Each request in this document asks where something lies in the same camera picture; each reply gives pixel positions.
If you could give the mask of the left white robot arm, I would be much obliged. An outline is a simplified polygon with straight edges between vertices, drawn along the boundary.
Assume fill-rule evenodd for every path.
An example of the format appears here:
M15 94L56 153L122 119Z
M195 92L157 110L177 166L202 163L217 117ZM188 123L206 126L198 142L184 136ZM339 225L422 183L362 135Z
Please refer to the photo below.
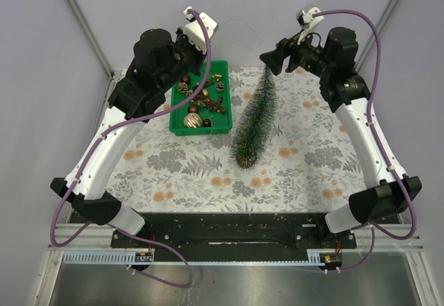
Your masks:
M166 92L183 76L199 75L215 32L210 27L206 31L200 32L192 23L179 28L175 39L161 28L143 32L81 161L66 177L54 178L50 184L84 219L125 231L126 239L136 247L145 246L151 238L146 220L107 192L106 186L129 143L165 102Z

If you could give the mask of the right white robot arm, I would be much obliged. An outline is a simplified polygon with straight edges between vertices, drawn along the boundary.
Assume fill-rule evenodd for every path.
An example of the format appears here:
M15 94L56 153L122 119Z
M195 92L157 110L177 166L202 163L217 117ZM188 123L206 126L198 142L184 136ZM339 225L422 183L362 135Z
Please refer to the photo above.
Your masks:
M321 96L345 126L364 175L365 190L350 195L348 204L326 214L326 224L316 229L317 242L332 247L341 232L372 223L411 207L422 189L417 176L408 176L395 158L375 111L370 90L354 70L359 45L356 33L344 27L332 28L324 46L312 44L313 35L297 33L280 40L260 60L279 75L288 60L287 73L298 67L317 76Z

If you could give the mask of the silver striped bauble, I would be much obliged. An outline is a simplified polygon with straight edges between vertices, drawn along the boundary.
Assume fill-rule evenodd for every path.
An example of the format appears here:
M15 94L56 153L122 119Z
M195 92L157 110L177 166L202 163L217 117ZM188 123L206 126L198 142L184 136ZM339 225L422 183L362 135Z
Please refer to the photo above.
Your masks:
M194 112L188 113L184 117L183 123L187 128L200 128L203 126L203 120L199 114Z

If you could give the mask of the small green christmas tree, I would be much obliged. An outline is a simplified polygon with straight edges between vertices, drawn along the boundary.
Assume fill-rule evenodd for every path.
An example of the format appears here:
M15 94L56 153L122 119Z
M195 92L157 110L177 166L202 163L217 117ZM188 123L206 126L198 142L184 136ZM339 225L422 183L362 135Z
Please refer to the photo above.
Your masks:
M241 114L232 141L232 156L240 168L249 169L261 158L273 128L277 108L275 81L272 72L265 66Z

